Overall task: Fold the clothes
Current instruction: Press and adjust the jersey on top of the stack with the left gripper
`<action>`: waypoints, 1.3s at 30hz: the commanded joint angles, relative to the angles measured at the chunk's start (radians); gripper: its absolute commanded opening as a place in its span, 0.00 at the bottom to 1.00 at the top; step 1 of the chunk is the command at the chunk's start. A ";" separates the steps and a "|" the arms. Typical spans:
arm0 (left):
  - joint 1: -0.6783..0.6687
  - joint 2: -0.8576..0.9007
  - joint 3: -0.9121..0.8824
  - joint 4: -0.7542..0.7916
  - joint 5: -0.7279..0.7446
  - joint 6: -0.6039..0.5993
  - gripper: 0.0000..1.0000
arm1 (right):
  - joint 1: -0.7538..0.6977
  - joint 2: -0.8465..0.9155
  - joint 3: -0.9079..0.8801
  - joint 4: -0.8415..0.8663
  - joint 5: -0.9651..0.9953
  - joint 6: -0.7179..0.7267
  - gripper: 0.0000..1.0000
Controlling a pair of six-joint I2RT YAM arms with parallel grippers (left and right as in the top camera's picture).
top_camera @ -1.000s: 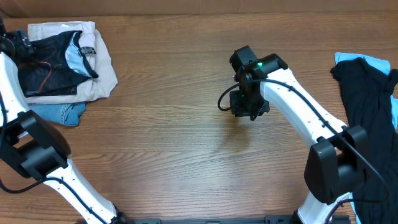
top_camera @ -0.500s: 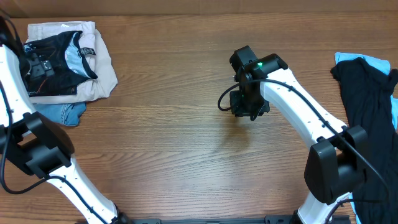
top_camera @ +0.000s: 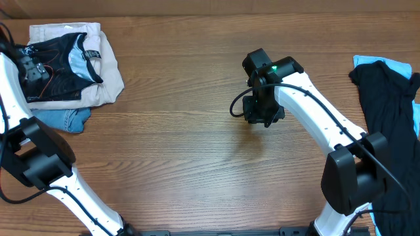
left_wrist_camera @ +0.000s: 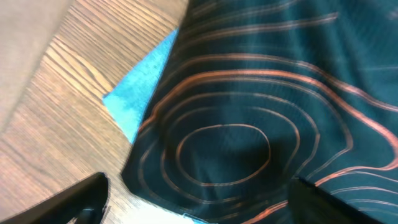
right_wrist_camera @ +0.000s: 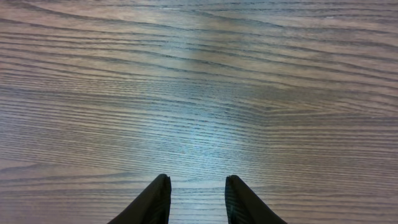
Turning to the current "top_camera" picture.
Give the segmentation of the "black printed cycling jersey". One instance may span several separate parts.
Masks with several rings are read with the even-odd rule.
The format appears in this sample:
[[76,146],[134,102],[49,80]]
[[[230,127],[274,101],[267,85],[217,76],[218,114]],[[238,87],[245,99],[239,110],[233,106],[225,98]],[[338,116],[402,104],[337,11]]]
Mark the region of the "black printed cycling jersey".
[[83,89],[103,82],[90,61],[100,55],[97,51],[85,50],[86,36],[81,32],[67,33],[18,47],[23,55],[38,60],[48,74],[47,78],[29,77],[20,83],[27,102],[80,100]]

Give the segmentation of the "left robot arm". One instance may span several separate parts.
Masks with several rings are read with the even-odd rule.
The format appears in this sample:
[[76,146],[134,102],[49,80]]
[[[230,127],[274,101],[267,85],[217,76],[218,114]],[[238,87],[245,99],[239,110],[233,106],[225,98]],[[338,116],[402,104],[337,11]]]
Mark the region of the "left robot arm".
[[137,235],[84,181],[70,145],[32,114],[32,102],[81,98],[100,84],[91,60],[100,58],[83,45],[87,33],[73,31],[42,43],[17,45],[1,24],[1,168],[37,193],[12,200],[19,205],[48,193],[66,205],[91,235]]

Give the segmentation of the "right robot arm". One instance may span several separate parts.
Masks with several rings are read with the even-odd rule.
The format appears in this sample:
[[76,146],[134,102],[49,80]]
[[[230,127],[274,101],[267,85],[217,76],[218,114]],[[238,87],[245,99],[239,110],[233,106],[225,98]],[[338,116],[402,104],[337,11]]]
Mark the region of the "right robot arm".
[[353,223],[391,187],[387,139],[379,132],[366,133],[340,114],[292,57],[273,62],[258,49],[242,66],[253,92],[242,97],[242,117],[269,127],[289,111],[326,157],[321,189],[327,203],[322,213],[308,227],[282,227],[280,235],[369,235]]

